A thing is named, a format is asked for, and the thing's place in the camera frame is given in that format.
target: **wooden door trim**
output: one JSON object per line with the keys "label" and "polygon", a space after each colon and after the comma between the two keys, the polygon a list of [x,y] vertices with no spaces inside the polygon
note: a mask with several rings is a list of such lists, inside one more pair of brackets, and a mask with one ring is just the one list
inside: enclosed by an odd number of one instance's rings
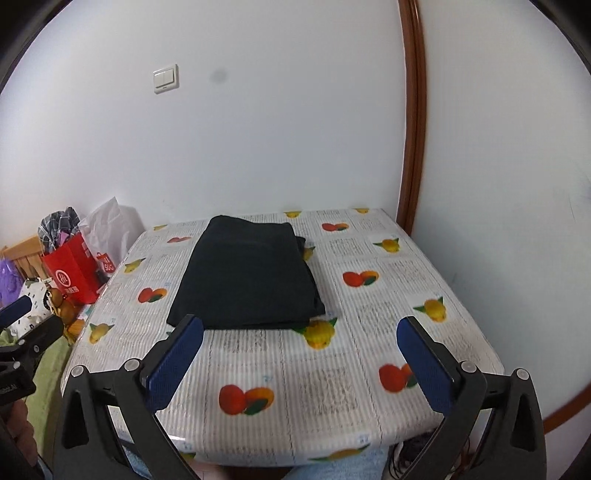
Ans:
{"label": "wooden door trim", "polygon": [[406,139],[397,223],[413,231],[427,133],[427,61],[418,0],[398,0],[406,63]]}

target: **red shopping bag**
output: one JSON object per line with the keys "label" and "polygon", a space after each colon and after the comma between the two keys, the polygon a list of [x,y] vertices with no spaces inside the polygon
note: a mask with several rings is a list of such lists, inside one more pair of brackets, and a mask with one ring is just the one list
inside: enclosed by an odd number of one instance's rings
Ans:
{"label": "red shopping bag", "polygon": [[54,252],[42,257],[43,265],[56,281],[57,288],[80,304],[94,303],[102,286],[96,260],[77,233]]}

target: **light switch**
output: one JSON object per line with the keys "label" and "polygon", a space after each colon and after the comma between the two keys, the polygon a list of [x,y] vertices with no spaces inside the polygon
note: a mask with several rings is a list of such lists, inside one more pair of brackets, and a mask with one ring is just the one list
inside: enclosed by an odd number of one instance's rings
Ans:
{"label": "light switch", "polygon": [[178,65],[174,64],[154,72],[154,93],[178,88]]}
{"label": "light switch", "polygon": [[156,73],[154,75],[154,88],[161,87],[166,82],[164,81],[164,72]]}
{"label": "light switch", "polygon": [[164,75],[163,85],[168,85],[169,83],[174,82],[174,70],[173,69],[165,70],[162,72],[162,74]]}

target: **table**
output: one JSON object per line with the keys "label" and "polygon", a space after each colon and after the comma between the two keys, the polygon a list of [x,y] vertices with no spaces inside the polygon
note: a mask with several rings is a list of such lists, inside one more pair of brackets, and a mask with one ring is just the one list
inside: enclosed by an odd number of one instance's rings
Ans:
{"label": "table", "polygon": [[[201,462],[287,466],[391,445],[436,427],[397,348],[400,318],[416,316],[458,360],[503,373],[496,353],[439,273],[381,210],[244,216],[289,222],[326,315],[305,330],[207,331],[171,404],[158,413],[177,447]],[[156,226],[131,248],[96,303],[62,380],[143,357],[165,320],[207,220]],[[119,434],[128,433],[118,411]]]}

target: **folded black cloth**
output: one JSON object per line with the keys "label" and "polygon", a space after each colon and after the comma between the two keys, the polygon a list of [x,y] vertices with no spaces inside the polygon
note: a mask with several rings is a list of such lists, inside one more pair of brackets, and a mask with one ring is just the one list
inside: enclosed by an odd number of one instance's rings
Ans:
{"label": "folded black cloth", "polygon": [[302,259],[304,243],[289,223],[211,219],[195,245],[167,323],[186,314],[206,329],[288,329],[324,313]]}

